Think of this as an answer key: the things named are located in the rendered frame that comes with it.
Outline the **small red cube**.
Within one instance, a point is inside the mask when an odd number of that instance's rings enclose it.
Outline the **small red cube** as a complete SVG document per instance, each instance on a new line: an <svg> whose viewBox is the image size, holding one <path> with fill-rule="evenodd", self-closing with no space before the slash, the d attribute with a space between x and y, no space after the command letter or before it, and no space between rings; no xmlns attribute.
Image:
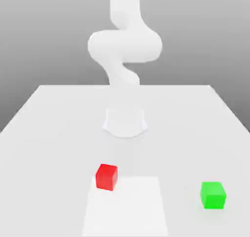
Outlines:
<svg viewBox="0 0 250 237"><path fill-rule="evenodd" d="M96 175L96 187L113 191L118 180L118 167L109 164L101 164Z"/></svg>

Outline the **small green cube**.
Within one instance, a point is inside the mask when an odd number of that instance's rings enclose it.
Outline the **small green cube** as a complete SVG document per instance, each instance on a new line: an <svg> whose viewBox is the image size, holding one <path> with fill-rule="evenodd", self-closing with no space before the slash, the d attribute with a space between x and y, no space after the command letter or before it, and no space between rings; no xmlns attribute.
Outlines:
<svg viewBox="0 0 250 237"><path fill-rule="evenodd" d="M221 182L203 181L200 198L204 209L222 210L225 206L227 194Z"/></svg>

